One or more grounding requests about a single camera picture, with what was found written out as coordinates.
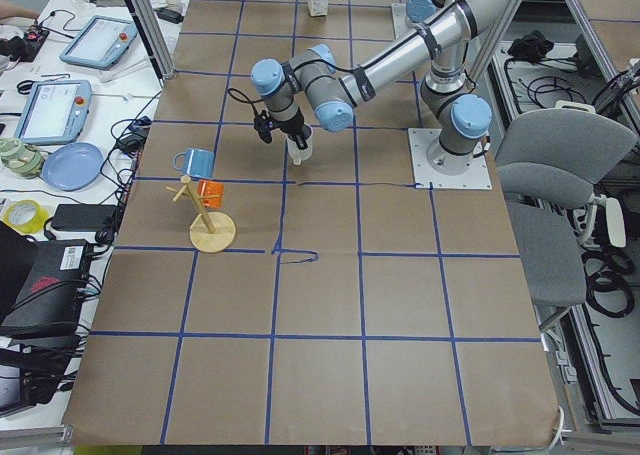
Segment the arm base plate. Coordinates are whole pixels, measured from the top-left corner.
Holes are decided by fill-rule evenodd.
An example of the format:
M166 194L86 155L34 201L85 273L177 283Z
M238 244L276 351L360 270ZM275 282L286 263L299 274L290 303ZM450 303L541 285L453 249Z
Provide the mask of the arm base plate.
M492 182L483 147L453 155L440 145L441 129L409 128L414 185L419 189L491 190Z
M431 20L433 19L433 17L442 11L442 7L438 7L435 5L436 11L433 15L422 22L413 23L407 19L405 6L406 3L393 3L391 5L395 39L400 38L411 28L416 28L418 26L421 26L424 29L430 28L432 25Z

